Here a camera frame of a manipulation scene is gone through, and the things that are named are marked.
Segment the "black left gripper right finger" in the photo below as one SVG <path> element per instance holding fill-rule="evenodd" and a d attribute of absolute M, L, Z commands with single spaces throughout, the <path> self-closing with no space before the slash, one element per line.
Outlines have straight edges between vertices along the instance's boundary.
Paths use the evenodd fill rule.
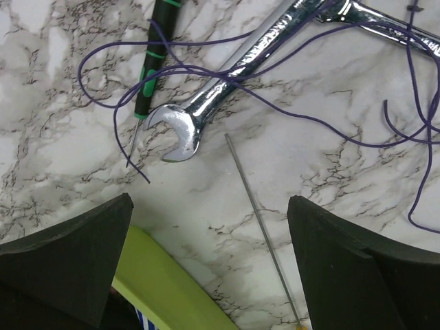
<path fill-rule="evenodd" d="M 313 329 L 438 329 L 439 254 L 293 196 L 287 219 Z"/>

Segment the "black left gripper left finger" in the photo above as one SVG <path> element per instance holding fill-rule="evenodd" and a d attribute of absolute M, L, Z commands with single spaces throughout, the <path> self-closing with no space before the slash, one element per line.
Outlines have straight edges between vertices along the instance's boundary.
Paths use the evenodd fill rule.
<path fill-rule="evenodd" d="M 132 212 L 123 193 L 1 244 L 1 326 L 132 327 L 132 308 L 111 291 Z"/>

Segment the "blue white striped garment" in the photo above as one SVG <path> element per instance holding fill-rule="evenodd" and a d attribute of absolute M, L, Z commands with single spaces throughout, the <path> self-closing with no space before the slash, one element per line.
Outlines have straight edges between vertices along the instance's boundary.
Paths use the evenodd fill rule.
<path fill-rule="evenodd" d="M 156 330 L 155 325 L 139 310 L 135 310 L 143 330 Z"/>

